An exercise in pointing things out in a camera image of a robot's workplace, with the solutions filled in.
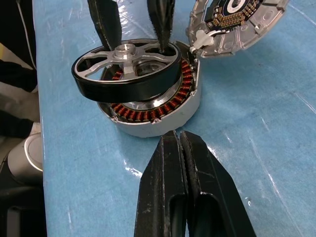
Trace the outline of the grey motor housing copper windings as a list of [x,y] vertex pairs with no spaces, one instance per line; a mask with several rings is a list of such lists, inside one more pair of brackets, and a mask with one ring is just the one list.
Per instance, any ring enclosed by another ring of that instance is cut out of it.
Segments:
[[177,41],[182,74],[164,94],[144,102],[98,103],[106,117],[123,132],[141,138],[161,136],[183,126],[197,111],[201,98],[200,62],[189,46]]

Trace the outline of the grey rounded cylinder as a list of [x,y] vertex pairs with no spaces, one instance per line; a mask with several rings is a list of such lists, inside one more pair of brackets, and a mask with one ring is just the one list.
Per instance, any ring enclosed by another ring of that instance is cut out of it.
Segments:
[[14,179],[20,183],[40,185],[43,181],[41,134],[24,139],[9,153],[7,164]]

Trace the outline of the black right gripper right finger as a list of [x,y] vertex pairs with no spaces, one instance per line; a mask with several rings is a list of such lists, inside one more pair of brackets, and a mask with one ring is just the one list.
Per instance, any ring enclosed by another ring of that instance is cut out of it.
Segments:
[[256,237],[232,177],[203,139],[183,131],[180,142],[188,180],[189,236]]

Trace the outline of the blue plastic table sheet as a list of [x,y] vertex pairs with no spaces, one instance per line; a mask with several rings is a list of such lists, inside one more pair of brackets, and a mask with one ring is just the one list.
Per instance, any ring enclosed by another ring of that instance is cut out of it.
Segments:
[[[33,0],[48,237],[131,237],[159,139],[118,129],[84,98],[74,61],[101,43],[86,0]],[[258,237],[316,237],[316,0],[289,0],[264,38],[203,59],[183,129],[232,176]]]

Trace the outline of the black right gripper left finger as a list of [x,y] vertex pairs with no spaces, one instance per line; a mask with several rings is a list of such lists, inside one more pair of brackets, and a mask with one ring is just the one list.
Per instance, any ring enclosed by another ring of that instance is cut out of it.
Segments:
[[139,185],[134,237],[185,237],[188,182],[175,131],[161,136]]

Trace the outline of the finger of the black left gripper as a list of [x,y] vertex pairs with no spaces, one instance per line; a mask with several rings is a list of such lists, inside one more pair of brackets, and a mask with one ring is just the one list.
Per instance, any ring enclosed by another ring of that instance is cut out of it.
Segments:
[[147,0],[147,7],[158,39],[159,50],[163,53],[171,36],[175,0]]
[[87,0],[91,19],[102,45],[113,51],[121,45],[122,29],[114,0]]

